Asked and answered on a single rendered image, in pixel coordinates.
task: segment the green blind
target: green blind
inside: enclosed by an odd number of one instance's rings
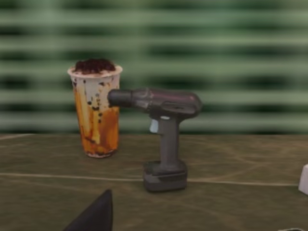
[[[66,70],[105,57],[121,88],[197,93],[193,132],[308,131],[306,0],[1,0],[0,129],[77,131]],[[122,110],[122,131],[150,119]]]

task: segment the brown sugar milk tea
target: brown sugar milk tea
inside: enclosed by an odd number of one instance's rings
[[[122,67],[105,59],[77,62],[71,77],[79,130],[87,156],[105,158],[118,149],[119,108],[109,108],[107,94],[119,89]]]

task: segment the cup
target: cup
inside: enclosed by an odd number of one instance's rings
[[[119,89],[122,67],[115,71],[84,75],[68,69],[71,77],[81,142],[87,156],[106,158],[118,149],[119,108],[109,107],[107,95]]]

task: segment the drill body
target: drill body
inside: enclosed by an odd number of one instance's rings
[[[143,88],[111,90],[108,101],[110,106],[136,108],[149,114],[150,132],[161,136],[160,161],[144,165],[145,188],[156,192],[185,188],[187,168],[178,158],[179,126],[200,113],[199,97],[190,92]]]

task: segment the green marble tabletop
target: green marble tabletop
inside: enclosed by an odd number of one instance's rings
[[[76,134],[2,136],[0,231],[61,231],[106,189],[114,231],[308,230],[308,136],[181,135],[180,157],[187,189],[151,194],[141,175],[156,135],[122,135],[107,159],[86,157]]]

